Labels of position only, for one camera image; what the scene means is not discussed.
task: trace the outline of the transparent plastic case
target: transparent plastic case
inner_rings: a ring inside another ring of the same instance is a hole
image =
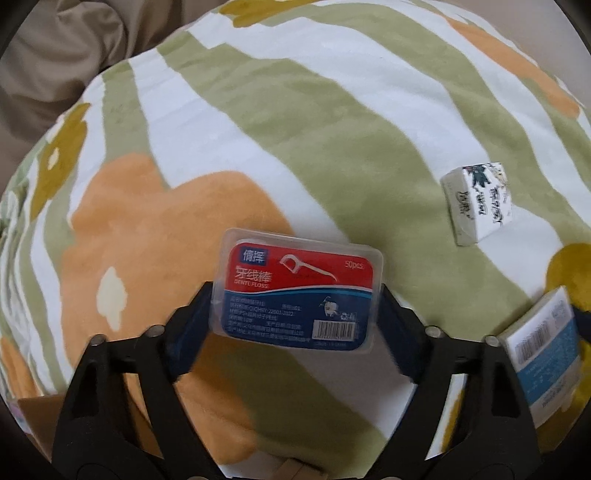
[[[384,258],[366,245],[228,230],[213,286],[218,335],[286,348],[371,345]]]

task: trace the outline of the striped fabric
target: striped fabric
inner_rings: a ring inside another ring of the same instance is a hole
[[[380,249],[385,284],[452,336],[500,332],[560,285],[591,322],[588,115],[449,4],[232,0],[97,77],[12,178],[0,388],[63,392],[90,336],[165,322],[213,278],[233,226]],[[505,167],[514,221],[457,247],[440,179],[487,162]],[[361,476],[413,386],[378,333],[359,355],[210,335],[178,392],[227,474],[295,457]],[[540,428],[544,450],[590,396],[585,375]]]

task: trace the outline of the metal bolt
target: metal bolt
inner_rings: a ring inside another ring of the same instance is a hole
[[[425,333],[427,334],[427,336],[429,336],[431,338],[439,338],[443,335],[443,332],[441,331],[441,329],[439,327],[435,327],[433,325],[425,328]]]
[[[92,346],[97,346],[100,345],[101,343],[105,343],[107,341],[107,337],[106,335],[103,335],[102,333],[98,333],[97,335],[95,335],[93,338],[90,339],[90,344]]]
[[[485,336],[484,341],[487,345],[490,345],[490,346],[500,346],[501,345],[499,339],[497,337],[495,337],[494,335]]]
[[[159,337],[164,333],[164,325],[152,325],[145,331],[146,337]]]

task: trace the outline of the red and blue label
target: red and blue label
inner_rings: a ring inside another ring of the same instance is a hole
[[[254,342],[355,350],[368,333],[373,279],[364,257],[240,243],[228,262],[222,327]]]

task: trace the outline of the barcode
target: barcode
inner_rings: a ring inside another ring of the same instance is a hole
[[[544,322],[537,330],[517,345],[517,362],[523,365],[533,357],[550,340],[550,328]]]
[[[312,338],[314,340],[355,340],[355,322],[331,322],[330,320],[314,320]]]

